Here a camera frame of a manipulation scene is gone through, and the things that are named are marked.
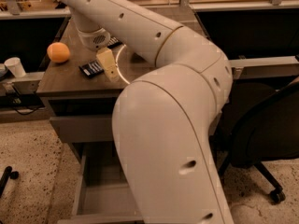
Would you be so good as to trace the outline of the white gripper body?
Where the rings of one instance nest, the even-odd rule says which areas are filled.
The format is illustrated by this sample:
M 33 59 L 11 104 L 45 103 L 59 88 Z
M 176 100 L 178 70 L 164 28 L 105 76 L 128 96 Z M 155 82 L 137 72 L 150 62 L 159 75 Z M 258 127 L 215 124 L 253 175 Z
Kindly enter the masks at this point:
M 110 41 L 110 33 L 101 28 L 94 32 L 78 31 L 81 43 L 89 50 L 98 51 L 106 47 Z

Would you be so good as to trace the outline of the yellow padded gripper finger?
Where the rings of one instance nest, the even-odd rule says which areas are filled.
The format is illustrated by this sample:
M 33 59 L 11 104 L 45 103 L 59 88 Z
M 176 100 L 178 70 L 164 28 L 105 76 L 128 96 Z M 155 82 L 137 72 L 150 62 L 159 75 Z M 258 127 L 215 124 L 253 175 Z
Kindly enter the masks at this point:
M 116 82 L 119 79 L 119 72 L 111 49 L 99 49 L 96 52 L 96 61 L 100 63 L 105 75 L 111 82 Z

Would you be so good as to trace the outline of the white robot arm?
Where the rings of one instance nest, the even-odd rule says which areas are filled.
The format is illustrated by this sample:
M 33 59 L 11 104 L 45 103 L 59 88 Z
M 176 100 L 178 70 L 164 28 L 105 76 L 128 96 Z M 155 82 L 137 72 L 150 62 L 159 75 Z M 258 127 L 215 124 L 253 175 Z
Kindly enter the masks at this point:
M 115 146 L 143 220 L 234 224 L 208 141 L 232 87 L 225 54 L 194 30 L 127 0 L 61 0 L 153 65 L 120 94 Z

